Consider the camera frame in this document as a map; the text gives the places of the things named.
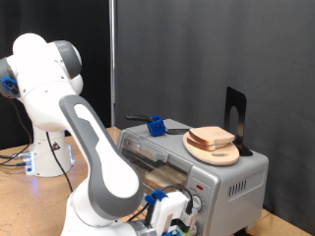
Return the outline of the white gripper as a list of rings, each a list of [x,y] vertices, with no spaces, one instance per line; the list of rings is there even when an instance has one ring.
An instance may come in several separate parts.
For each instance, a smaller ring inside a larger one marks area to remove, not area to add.
[[[185,212],[189,201],[181,192],[167,193],[164,198],[157,200],[151,219],[151,227],[157,236],[178,229],[187,234],[190,231],[188,215]]]

